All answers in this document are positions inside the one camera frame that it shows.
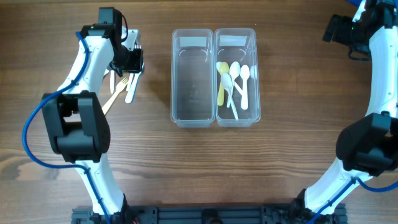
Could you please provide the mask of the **beige plastic spoon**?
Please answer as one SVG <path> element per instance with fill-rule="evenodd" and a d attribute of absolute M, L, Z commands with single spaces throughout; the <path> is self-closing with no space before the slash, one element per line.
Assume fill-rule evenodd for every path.
<path fill-rule="evenodd" d="M 222 65 L 222 73 L 229 73 L 229 65 L 224 64 Z M 217 104 L 218 106 L 223 106 L 224 103 L 224 88 L 222 83 L 220 82 L 219 89 L 218 89 L 218 97 L 217 97 Z"/>

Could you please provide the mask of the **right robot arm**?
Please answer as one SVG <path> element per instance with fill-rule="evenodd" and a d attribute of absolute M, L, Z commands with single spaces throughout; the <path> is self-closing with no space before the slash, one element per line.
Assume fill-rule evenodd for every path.
<path fill-rule="evenodd" d="M 397 168 L 397 1 L 352 1 L 353 17 L 332 15 L 323 35 L 349 52 L 363 55 L 372 65 L 371 95 L 365 117 L 340 132 L 336 159 L 320 179 L 293 199 L 289 218 L 296 222 L 325 223 L 337 205 L 356 187 L 370 192 L 366 181 Z"/>

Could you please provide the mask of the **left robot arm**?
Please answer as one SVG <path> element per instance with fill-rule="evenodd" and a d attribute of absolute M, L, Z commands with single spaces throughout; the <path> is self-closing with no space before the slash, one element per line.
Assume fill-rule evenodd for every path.
<path fill-rule="evenodd" d="M 108 161 L 111 132 L 98 94 L 104 76 L 115 72 L 135 76 L 144 71 L 138 30 L 114 7 L 101 7 L 98 21 L 83 26 L 76 36 L 78 55 L 66 80 L 42 97 L 42 111 L 50 146 L 75 169 L 91 197 L 85 217 L 75 211 L 74 223 L 137 223 Z"/>

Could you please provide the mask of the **pale blue plastic fork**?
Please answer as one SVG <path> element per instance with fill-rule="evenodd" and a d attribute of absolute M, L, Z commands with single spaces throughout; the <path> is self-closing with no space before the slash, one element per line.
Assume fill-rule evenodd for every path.
<path fill-rule="evenodd" d="M 132 103 L 132 101 L 133 101 L 133 99 L 134 99 L 134 95 L 135 95 L 136 88 L 137 88 L 137 83 L 138 83 L 138 80 L 139 80 L 140 75 L 141 75 L 141 74 L 143 73 L 143 71 L 144 71 L 144 67 L 145 67 L 145 64 L 143 63 L 142 68 L 141 68 L 141 71 L 140 71 L 139 73 L 135 73 L 135 74 L 134 74 L 134 78 L 133 78 L 131 87 L 130 87 L 130 89 L 129 89 L 129 91 L 127 92 L 127 95 L 126 95 L 126 97 L 125 97 L 125 103 L 127 103 L 127 104 Z"/>

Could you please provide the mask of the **white thin plastic spoon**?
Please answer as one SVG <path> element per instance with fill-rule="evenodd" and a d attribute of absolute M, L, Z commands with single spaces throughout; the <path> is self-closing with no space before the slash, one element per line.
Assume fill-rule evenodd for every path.
<path fill-rule="evenodd" d="M 235 118 L 235 120 L 238 120 L 239 119 L 238 113 L 236 111 L 236 107 L 234 105 L 234 101 L 233 101 L 233 98 L 232 98 L 233 82 L 232 82 L 231 76 L 228 73 L 222 74 L 221 83 L 223 85 L 223 88 L 228 93 L 228 99 L 229 99 L 229 102 L 230 102 L 230 107 L 231 107 L 231 109 L 233 111 L 233 114 L 234 114 L 234 118 Z"/>

